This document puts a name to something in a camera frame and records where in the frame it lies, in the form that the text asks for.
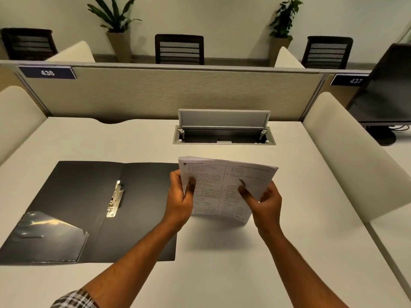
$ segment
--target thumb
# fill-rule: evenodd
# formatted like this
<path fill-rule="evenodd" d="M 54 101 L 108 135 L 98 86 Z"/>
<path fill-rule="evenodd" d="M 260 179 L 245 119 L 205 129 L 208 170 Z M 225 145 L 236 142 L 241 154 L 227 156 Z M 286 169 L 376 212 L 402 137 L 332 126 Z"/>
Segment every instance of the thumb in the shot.
<path fill-rule="evenodd" d="M 183 202 L 193 202 L 194 190 L 196 189 L 196 179 L 191 177 L 185 189 L 185 196 Z"/>
<path fill-rule="evenodd" d="M 246 188 L 244 188 L 243 186 L 240 186 L 238 188 L 238 192 L 243 197 L 244 201 L 247 202 L 247 204 L 251 208 L 251 210 L 254 210 L 254 208 L 256 207 L 258 202 L 257 202 L 256 199 L 254 199 L 252 194 Z"/>

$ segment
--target monitor base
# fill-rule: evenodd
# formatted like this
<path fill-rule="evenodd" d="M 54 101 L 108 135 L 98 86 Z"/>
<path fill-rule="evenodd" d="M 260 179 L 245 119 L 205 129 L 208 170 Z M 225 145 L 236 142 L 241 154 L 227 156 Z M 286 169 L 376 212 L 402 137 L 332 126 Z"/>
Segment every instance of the monitor base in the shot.
<path fill-rule="evenodd" d="M 391 146 L 397 140 L 395 133 L 389 126 L 366 126 L 365 130 L 381 146 Z"/>

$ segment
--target hand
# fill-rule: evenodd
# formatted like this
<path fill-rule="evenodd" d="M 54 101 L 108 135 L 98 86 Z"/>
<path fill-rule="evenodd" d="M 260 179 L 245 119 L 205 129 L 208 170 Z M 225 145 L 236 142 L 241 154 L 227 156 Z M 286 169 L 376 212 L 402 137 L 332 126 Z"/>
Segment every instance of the hand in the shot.
<path fill-rule="evenodd" d="M 260 203 L 243 186 L 238 188 L 238 192 L 250 207 L 254 222 L 263 240 L 266 240 L 270 234 L 281 233 L 280 211 L 282 198 L 272 181 L 262 195 Z"/>
<path fill-rule="evenodd" d="M 167 206 L 163 222 L 171 224 L 176 231 L 179 231 L 191 216 L 196 180 L 190 178 L 185 190 L 185 196 L 182 191 L 180 170 L 170 173 L 170 181 L 171 185 L 168 189 Z"/>

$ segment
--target paper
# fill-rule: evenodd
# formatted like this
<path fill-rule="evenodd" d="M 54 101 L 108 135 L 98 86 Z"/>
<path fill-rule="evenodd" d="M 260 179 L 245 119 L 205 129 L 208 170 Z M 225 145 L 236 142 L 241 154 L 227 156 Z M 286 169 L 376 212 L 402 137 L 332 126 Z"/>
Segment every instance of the paper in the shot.
<path fill-rule="evenodd" d="M 243 185 L 259 200 L 278 170 L 266 165 L 191 156 L 179 157 L 178 165 L 184 192 L 190 177 L 197 181 L 193 215 L 222 215 L 244 223 L 248 222 L 251 210 L 238 187 Z"/>

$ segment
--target black folder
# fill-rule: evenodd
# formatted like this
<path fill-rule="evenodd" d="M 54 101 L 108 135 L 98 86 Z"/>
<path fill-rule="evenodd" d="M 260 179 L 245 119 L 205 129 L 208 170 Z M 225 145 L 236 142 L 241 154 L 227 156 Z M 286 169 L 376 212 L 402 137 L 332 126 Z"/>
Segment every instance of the black folder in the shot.
<path fill-rule="evenodd" d="M 71 226 L 67 229 L 72 233 L 81 230 L 75 231 L 77 249 L 56 250 L 53 240 L 47 239 L 52 228 L 42 237 L 16 237 L 21 232 L 17 225 L 0 249 L 0 264 L 115 262 L 161 221 L 169 174 L 177 169 L 177 163 L 60 161 L 26 214 L 39 212 Z M 107 217 L 117 181 L 122 190 L 120 205 L 115 217 Z M 60 235 L 59 240 L 60 246 L 70 246 L 73 236 Z M 176 240 L 175 236 L 167 244 L 159 261 L 175 259 Z"/>

